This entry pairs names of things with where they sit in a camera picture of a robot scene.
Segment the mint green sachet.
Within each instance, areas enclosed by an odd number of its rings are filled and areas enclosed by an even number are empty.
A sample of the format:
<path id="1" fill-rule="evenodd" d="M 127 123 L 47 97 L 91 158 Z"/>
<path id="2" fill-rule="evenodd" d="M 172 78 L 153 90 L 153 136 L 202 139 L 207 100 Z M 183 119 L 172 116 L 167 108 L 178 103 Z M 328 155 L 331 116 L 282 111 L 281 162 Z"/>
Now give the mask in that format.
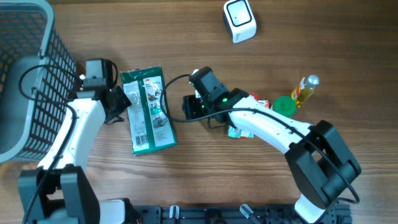
<path id="1" fill-rule="evenodd" d="M 234 128 L 232 126 L 229 126 L 228 136 L 231 138 L 238 138 L 238 139 L 247 139 L 254 137 L 253 133 L 250 133 L 249 131 L 243 131 L 238 128 Z"/>

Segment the red coffee stick sachet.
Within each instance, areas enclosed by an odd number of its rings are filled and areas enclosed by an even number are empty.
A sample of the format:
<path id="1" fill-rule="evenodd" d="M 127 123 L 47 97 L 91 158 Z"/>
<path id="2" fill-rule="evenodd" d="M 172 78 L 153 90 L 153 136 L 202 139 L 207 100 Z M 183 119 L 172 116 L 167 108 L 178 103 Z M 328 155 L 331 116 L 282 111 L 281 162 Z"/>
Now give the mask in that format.
<path id="1" fill-rule="evenodd" d="M 250 95 L 251 98 L 255 99 L 256 101 L 259 100 L 259 97 L 257 95 Z M 241 130 L 240 138 L 241 139 L 247 139 L 247 138 L 253 138 L 254 135 L 253 133 L 246 131 L 246 130 Z"/>

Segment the green white gloves package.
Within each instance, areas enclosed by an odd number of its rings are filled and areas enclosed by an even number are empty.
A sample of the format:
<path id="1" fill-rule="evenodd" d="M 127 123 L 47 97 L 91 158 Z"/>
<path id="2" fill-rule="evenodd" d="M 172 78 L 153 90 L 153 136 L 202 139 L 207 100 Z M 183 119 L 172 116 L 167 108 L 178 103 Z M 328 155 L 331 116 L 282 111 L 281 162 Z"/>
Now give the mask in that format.
<path id="1" fill-rule="evenodd" d="M 132 153 L 148 154 L 177 144 L 173 126 L 164 114 L 167 104 L 160 95 L 164 88 L 162 67 L 121 72 L 124 94 L 131 102 L 127 108 Z"/>

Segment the small orange box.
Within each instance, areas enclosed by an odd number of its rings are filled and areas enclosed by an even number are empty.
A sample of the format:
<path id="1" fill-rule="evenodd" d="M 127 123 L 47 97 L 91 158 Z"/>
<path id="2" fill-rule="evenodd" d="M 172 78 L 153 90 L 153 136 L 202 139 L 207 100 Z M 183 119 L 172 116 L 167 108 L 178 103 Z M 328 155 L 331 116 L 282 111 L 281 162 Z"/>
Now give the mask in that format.
<path id="1" fill-rule="evenodd" d="M 268 100 L 258 100 L 257 101 L 260 105 L 262 105 L 262 106 L 264 106 L 264 107 L 266 107 L 266 108 L 269 108 L 270 106 L 269 106 L 269 101 Z"/>

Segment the green lid jar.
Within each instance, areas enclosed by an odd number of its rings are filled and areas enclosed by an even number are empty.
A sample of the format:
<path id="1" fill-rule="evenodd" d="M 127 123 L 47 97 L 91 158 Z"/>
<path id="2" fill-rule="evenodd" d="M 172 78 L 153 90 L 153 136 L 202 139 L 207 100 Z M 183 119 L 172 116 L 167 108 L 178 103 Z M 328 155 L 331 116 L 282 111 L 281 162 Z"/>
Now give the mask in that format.
<path id="1" fill-rule="evenodd" d="M 297 106 L 291 97 L 280 96 L 271 105 L 271 110 L 290 118 L 295 114 Z"/>

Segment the yellow oil bottle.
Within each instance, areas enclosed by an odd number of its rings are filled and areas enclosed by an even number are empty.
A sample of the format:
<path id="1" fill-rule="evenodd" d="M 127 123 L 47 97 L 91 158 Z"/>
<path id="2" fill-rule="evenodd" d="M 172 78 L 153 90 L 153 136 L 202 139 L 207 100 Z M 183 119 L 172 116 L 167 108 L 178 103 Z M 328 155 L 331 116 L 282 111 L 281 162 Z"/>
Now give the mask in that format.
<path id="1" fill-rule="evenodd" d="M 300 83 L 291 93 L 291 99 L 295 101 L 296 106 L 301 107 L 315 92 L 316 87 L 320 84 L 317 75 L 303 77 Z"/>

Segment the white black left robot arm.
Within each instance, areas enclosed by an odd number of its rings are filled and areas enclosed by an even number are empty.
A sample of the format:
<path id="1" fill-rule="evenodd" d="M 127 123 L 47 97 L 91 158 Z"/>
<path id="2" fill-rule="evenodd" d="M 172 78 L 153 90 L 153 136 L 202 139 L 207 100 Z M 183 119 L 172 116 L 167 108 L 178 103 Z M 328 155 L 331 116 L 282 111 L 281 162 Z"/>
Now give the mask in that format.
<path id="1" fill-rule="evenodd" d="M 117 65 L 103 58 L 88 60 L 83 77 L 57 65 L 43 68 L 72 78 L 76 85 L 66 101 L 52 99 L 48 90 L 22 94 L 66 111 L 49 152 L 35 170 L 20 176 L 23 223 L 134 223 L 138 215 L 129 200 L 98 200 L 85 174 L 100 127 L 112 119 L 121 121 L 119 115 L 131 104 L 117 84 Z"/>

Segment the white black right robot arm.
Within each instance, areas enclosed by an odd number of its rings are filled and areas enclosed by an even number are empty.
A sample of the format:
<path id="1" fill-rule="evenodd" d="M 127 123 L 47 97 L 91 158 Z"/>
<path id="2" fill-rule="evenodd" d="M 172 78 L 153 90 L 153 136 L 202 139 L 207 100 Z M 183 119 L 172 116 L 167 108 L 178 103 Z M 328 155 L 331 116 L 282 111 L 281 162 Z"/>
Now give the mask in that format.
<path id="1" fill-rule="evenodd" d="M 331 123 L 296 121 L 239 88 L 229 91 L 210 67 L 194 71 L 188 80 L 200 96 L 198 106 L 185 109 L 188 120 L 214 117 L 219 123 L 253 133 L 285 156 L 301 192 L 294 209 L 307 223 L 319 221 L 346 189 L 352 189 L 361 167 Z"/>

